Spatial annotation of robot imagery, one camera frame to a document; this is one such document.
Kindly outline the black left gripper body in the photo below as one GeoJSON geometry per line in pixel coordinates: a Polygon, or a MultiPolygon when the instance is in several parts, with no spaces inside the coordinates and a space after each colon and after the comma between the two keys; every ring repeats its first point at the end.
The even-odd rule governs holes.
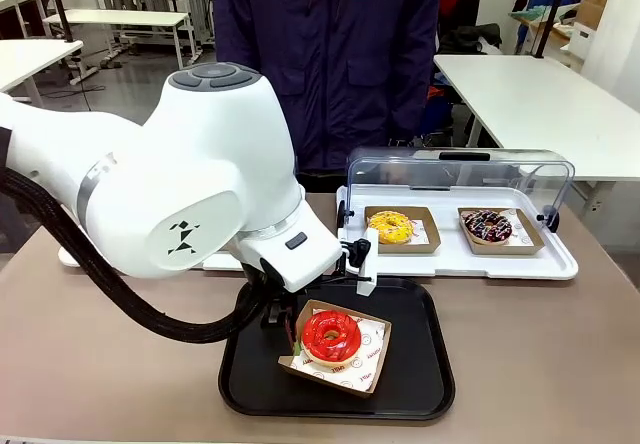
{"type": "Polygon", "coordinates": [[[298,292],[289,292],[275,281],[268,282],[270,294],[263,310],[262,327],[294,327],[298,316],[298,292]]]}

